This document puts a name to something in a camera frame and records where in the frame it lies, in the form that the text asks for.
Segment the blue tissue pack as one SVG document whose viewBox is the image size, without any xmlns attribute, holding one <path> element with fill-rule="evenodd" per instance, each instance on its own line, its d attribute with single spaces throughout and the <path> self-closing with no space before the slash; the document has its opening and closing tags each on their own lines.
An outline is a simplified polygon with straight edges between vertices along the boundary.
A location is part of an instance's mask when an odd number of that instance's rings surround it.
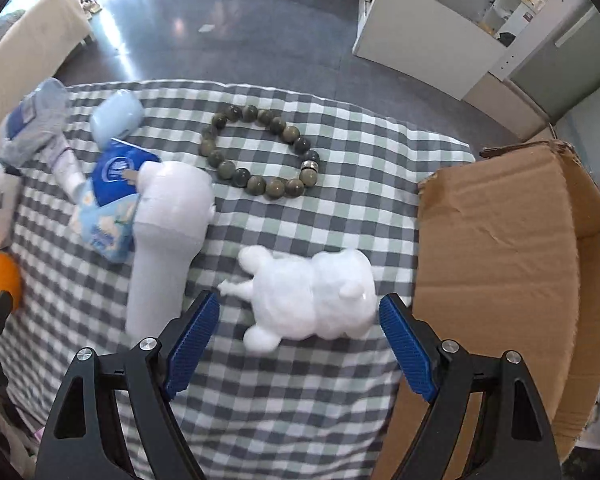
<svg viewBox="0 0 600 480">
<path fill-rule="evenodd" d="M 69 228 L 111 263 L 125 263 L 132 247 L 138 198 L 134 172 L 145 162 L 160 162 L 150 151 L 112 139 L 87 179 Z"/>
</svg>

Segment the white plush bear toy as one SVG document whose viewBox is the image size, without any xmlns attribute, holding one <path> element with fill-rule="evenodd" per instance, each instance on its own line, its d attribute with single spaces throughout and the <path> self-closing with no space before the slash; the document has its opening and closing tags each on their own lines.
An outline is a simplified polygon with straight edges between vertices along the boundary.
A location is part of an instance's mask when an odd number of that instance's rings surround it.
<svg viewBox="0 0 600 480">
<path fill-rule="evenodd" d="M 285 339 L 361 339 L 375 323 L 374 272 L 357 249 L 276 257 L 257 245 L 242 248 L 237 260 L 250 279 L 218 289 L 250 303 L 254 322 L 242 337 L 250 353 L 270 353 Z"/>
</svg>

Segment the white plastic bottle-shaped device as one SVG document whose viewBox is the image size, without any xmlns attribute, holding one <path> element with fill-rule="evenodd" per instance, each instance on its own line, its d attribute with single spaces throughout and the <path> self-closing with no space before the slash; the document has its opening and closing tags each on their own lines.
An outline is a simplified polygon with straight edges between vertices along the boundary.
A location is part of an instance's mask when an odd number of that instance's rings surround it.
<svg viewBox="0 0 600 480">
<path fill-rule="evenodd" d="M 212 179 L 185 162 L 144 162 L 136 179 L 135 246 L 125 331 L 155 337 L 183 307 L 189 267 L 215 214 Z"/>
</svg>

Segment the clear floss pick jar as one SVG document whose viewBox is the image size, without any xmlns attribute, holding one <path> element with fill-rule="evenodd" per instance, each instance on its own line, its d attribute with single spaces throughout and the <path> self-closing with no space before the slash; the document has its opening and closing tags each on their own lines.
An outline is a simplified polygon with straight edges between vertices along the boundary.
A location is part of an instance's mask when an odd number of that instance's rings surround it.
<svg viewBox="0 0 600 480">
<path fill-rule="evenodd" d="M 67 88 L 56 78 L 42 81 L 0 123 L 0 159 L 22 167 L 62 133 L 69 109 Z"/>
</svg>

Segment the orange fruit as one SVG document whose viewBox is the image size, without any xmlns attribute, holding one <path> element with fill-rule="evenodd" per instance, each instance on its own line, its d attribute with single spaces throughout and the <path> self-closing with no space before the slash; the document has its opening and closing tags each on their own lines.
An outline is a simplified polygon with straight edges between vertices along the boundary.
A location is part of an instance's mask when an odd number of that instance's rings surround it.
<svg viewBox="0 0 600 480">
<path fill-rule="evenodd" d="M 22 278 L 18 263 L 7 252 L 0 252 L 0 293 L 9 292 L 14 306 L 12 310 L 20 309 L 22 301 Z"/>
</svg>

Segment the brown cardboard box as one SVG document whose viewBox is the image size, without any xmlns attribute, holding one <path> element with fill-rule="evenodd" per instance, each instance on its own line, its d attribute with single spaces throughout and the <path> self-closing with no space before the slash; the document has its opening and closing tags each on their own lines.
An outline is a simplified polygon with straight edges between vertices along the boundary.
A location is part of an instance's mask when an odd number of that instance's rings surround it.
<svg viewBox="0 0 600 480">
<path fill-rule="evenodd" d="M 600 388 L 600 189 L 568 143 L 488 148 L 422 182 L 418 226 L 414 297 L 402 301 L 470 353 L 520 353 L 561 463 Z M 465 479 L 481 400 L 471 395 L 441 479 Z M 396 479 L 427 408 L 405 379 L 375 478 Z"/>
</svg>

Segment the white cream tube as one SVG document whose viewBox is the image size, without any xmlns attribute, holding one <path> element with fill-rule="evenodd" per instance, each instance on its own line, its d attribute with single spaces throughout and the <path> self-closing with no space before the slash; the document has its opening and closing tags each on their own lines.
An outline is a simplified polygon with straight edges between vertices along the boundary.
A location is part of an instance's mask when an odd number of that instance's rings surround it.
<svg viewBox="0 0 600 480">
<path fill-rule="evenodd" d="M 86 177 L 68 140 L 62 134 L 55 136 L 45 150 L 45 157 L 57 184 L 74 204 L 78 204 L 85 190 Z"/>
</svg>

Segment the light blue earbuds case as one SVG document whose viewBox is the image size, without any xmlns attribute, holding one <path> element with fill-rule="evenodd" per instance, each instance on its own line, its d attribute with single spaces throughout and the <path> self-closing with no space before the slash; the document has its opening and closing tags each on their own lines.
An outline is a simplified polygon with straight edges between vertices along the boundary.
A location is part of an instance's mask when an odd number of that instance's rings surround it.
<svg viewBox="0 0 600 480">
<path fill-rule="evenodd" d="M 130 90 L 117 90 L 94 109 L 90 129 L 94 142 L 103 151 L 112 139 L 125 139 L 140 128 L 144 108 Z"/>
</svg>

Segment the checkered tablecloth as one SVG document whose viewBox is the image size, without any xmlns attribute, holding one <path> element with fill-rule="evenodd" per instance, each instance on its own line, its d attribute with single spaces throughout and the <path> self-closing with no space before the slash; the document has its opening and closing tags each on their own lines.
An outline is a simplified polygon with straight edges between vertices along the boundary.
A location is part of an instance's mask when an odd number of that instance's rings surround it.
<svg viewBox="0 0 600 480">
<path fill-rule="evenodd" d="M 145 111 L 133 142 L 164 160 L 203 167 L 201 131 L 230 104 L 253 105 L 296 126 L 320 155 L 317 185 L 298 198 L 214 187 L 216 213 L 190 268 L 185 296 L 240 281 L 240 248 L 309 257 L 355 248 L 380 294 L 413 295 L 417 185 L 472 162 L 470 147 L 364 108 L 297 92 L 210 81 L 134 82 Z M 131 268 L 114 266 L 70 229 L 72 203 L 38 159 L 23 169 L 10 250 L 23 302 L 0 341 L 14 403 L 44 422 L 76 352 L 132 347 L 124 330 Z M 192 382 L 172 408 L 210 479 L 366 479 L 373 471 L 401 373 L 374 327 L 360 340 L 284 341 L 265 356 L 242 336 L 248 304 L 224 298 Z"/>
</svg>

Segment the white partition cabinet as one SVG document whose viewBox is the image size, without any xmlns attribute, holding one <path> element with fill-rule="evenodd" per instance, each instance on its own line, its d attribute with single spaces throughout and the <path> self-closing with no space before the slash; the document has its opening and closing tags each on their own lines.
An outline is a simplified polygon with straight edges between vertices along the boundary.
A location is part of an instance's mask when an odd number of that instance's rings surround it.
<svg viewBox="0 0 600 480">
<path fill-rule="evenodd" d="M 455 99 L 508 79 L 588 0 L 362 0 L 353 51 Z"/>
</svg>

